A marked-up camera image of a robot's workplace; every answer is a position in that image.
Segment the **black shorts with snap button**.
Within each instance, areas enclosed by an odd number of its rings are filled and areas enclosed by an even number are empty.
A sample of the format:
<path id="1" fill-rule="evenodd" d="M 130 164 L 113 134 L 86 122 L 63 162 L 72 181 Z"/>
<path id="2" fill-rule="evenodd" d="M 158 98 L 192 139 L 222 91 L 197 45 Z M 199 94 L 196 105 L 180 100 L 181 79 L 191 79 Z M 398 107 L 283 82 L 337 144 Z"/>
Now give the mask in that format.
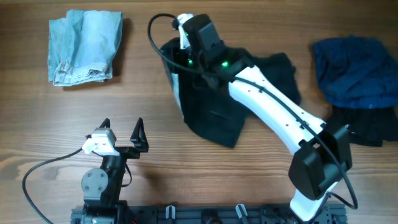
<path id="1" fill-rule="evenodd" d="M 238 57 L 245 55 L 265 77 L 295 104 L 301 96 L 295 81 L 296 68 L 285 53 L 253 57 L 246 50 L 227 48 Z M 224 147 L 235 147 L 249 110 L 224 90 L 212 89 L 205 79 L 164 63 L 166 74 L 183 120 L 198 136 Z"/>

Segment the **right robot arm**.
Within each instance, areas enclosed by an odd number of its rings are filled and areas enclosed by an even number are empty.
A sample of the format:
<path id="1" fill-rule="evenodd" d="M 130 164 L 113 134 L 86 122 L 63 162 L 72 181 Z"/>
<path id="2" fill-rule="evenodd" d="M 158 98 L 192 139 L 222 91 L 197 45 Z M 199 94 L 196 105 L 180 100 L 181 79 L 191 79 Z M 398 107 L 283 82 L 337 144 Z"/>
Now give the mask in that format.
<path id="1" fill-rule="evenodd" d="M 293 156 L 289 178 L 295 194 L 290 209 L 296 216 L 304 222 L 313 220 L 330 196 L 357 209 L 347 175 L 353 165 L 348 130 L 295 104 L 267 79 L 246 50 L 225 46 L 208 15 L 181 14 L 177 20 L 189 69 L 216 91 L 225 82 L 232 101 L 271 128 Z"/>

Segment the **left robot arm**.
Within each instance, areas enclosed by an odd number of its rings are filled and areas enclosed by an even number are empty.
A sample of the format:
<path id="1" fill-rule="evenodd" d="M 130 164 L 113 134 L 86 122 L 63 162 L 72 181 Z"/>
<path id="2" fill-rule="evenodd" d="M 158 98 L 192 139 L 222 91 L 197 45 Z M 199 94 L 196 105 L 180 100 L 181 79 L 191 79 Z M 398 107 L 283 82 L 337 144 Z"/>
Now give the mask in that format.
<path id="1" fill-rule="evenodd" d="M 149 150 L 142 118 L 137 120 L 130 141 L 132 146 L 116 146 L 116 136 L 106 118 L 102 124 L 86 137 L 82 149 L 102 157 L 99 168 L 91 169 L 81 180 L 84 205 L 72 210 L 74 224 L 117 224 L 134 223 L 134 215 L 127 202 L 120 200 L 124 174 L 130 172 L 127 160 L 139 159 L 142 152 Z"/>

